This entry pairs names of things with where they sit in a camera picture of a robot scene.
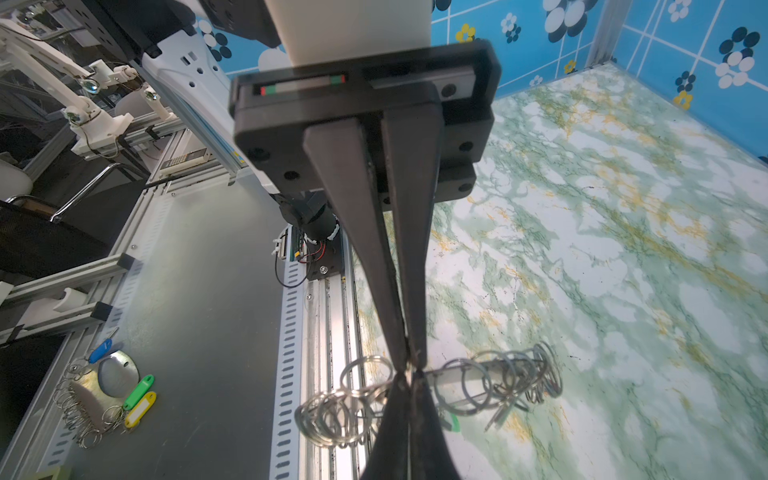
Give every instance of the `metal table surface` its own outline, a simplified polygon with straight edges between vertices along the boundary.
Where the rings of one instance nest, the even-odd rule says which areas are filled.
[[[73,449],[72,478],[266,478],[282,287],[264,191],[226,176],[180,189],[115,344],[157,401],[131,433]]]

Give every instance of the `black bolt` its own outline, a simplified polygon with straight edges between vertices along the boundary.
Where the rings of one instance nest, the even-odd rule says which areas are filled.
[[[456,85],[454,84],[447,84],[445,87],[442,88],[442,91],[440,92],[440,94],[445,98],[452,97],[453,94],[455,93],[456,93]]]
[[[251,148],[246,152],[248,155],[248,158],[255,162],[262,162],[267,161],[270,159],[270,152],[264,150],[263,148]]]

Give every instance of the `white cable tie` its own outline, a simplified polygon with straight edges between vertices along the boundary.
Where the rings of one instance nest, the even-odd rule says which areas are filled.
[[[334,228],[334,229],[333,229],[333,233],[331,233],[331,234],[328,236],[328,241],[329,241],[329,242],[333,242],[333,239],[334,239],[334,238],[336,238],[336,234],[339,232],[339,230],[340,230],[340,227],[339,227],[339,222],[336,222],[336,228]]]

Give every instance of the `red wire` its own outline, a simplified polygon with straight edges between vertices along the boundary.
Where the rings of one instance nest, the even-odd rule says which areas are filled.
[[[305,255],[304,258],[312,257],[314,255],[317,255],[317,252],[320,252],[321,250],[323,252],[314,261],[320,260],[321,258],[323,258],[323,255],[325,255],[325,253],[326,253],[326,243],[325,242],[323,242],[323,244],[320,247],[318,247],[317,250],[315,250],[314,252],[308,253],[307,255]]]
[[[323,242],[323,252],[322,252],[322,253],[320,254],[320,256],[319,256],[319,257],[317,257],[317,258],[316,258],[314,261],[318,261],[318,260],[320,260],[321,258],[323,258],[323,255],[325,255],[325,254],[326,254],[326,243],[325,243],[325,242]]]

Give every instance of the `blue tiled wall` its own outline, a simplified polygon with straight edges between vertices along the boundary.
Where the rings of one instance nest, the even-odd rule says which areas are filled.
[[[765,0],[634,0],[614,59],[768,162]]]
[[[581,70],[605,0],[436,0],[432,44],[485,38],[502,63],[497,96]],[[205,21],[198,28],[230,76],[287,62],[281,47],[218,32]]]

